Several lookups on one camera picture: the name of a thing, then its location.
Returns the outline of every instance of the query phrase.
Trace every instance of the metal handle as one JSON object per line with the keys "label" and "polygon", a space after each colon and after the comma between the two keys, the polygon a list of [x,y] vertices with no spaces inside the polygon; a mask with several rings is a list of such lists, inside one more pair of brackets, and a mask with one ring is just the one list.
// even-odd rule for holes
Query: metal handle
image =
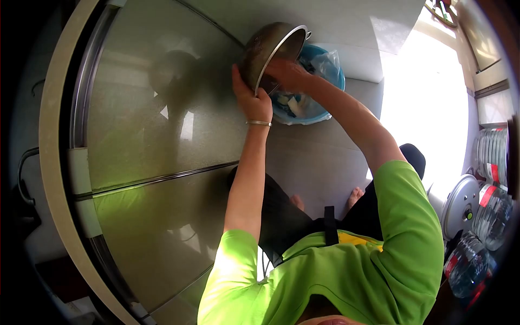
{"label": "metal handle", "polygon": [[28,198],[25,196],[25,193],[22,191],[22,188],[20,186],[20,181],[22,180],[22,167],[25,160],[29,157],[32,157],[34,155],[37,155],[40,153],[40,148],[32,148],[27,150],[23,153],[22,158],[20,158],[20,162],[18,163],[18,190],[20,191],[20,195],[22,196],[22,199],[29,205],[35,205],[36,201],[32,198]]}

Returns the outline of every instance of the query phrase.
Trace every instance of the blue plastic basin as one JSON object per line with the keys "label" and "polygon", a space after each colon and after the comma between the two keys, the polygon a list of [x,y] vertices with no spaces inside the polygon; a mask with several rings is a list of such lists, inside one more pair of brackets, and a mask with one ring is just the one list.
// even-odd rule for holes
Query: blue plastic basin
{"label": "blue plastic basin", "polygon": [[[327,52],[328,52],[327,50],[324,50],[321,47],[306,43],[306,44],[304,44],[300,55],[308,60],[311,60],[313,57],[320,55],[320,54],[327,53]],[[337,76],[337,80],[331,80],[330,78],[328,78],[328,80],[329,80],[329,82],[331,82],[334,86],[338,87],[339,89],[341,89],[343,91],[345,90],[345,75],[343,74],[343,70],[341,69],[341,67],[340,67],[340,72]],[[314,117],[305,118],[305,119],[293,118],[293,117],[287,115],[287,113],[279,106],[279,103],[277,102],[276,98],[271,97],[271,102],[272,102],[272,112],[280,120],[289,122],[291,124],[312,124],[315,121],[320,121],[325,116],[327,116],[327,114],[329,114],[325,110],[325,108],[320,106],[320,108],[323,110],[323,112]]]}

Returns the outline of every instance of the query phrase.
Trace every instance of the silver bracelet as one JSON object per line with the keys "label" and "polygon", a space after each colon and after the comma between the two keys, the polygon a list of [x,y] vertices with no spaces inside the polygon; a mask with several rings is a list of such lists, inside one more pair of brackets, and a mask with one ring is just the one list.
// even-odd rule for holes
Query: silver bracelet
{"label": "silver bracelet", "polygon": [[272,123],[264,122],[264,121],[257,121],[257,120],[246,121],[246,124],[258,124],[258,125],[272,126]]}

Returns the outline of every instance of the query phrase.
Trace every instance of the red label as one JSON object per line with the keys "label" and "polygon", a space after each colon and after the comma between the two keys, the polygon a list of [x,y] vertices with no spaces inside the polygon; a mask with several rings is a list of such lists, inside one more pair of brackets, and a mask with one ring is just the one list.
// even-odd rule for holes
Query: red label
{"label": "red label", "polygon": [[475,290],[473,290],[473,292],[471,293],[471,295],[473,296],[473,299],[471,299],[470,303],[466,307],[466,310],[468,310],[475,303],[475,301],[478,300],[478,297],[480,297],[480,294],[486,288],[486,285],[484,284],[484,281],[485,280],[483,280],[481,283],[479,283],[477,285],[477,287],[475,288]]}
{"label": "red label", "polygon": [[491,195],[496,189],[496,186],[489,184],[484,185],[482,190],[480,190],[480,202],[478,204],[480,204],[483,207],[487,206],[489,199],[491,198]]}
{"label": "red label", "polygon": [[450,258],[450,261],[448,262],[448,266],[446,267],[446,270],[444,271],[444,274],[446,275],[446,278],[449,278],[450,277],[450,273],[451,271],[453,270],[453,268],[455,267],[455,264],[457,264],[459,260],[457,259],[457,256],[456,255],[453,255],[451,258]]}
{"label": "red label", "polygon": [[498,181],[498,166],[497,165],[494,165],[494,164],[491,164],[491,175],[493,177],[493,180],[494,181]]}

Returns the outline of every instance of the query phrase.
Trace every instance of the person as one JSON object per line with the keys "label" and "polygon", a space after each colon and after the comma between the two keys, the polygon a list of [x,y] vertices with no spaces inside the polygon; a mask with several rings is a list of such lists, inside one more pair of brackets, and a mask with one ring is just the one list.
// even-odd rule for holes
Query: person
{"label": "person", "polygon": [[[265,174],[269,96],[258,97],[232,67],[233,90],[249,123],[229,176],[224,234],[201,298],[198,324],[421,324],[443,270],[440,224],[421,178],[425,159],[397,146],[356,99],[299,65],[266,69],[286,90],[305,93],[341,124],[365,155],[373,182],[354,189],[339,221],[331,207],[312,220]],[[257,282],[257,246],[275,266]]]}

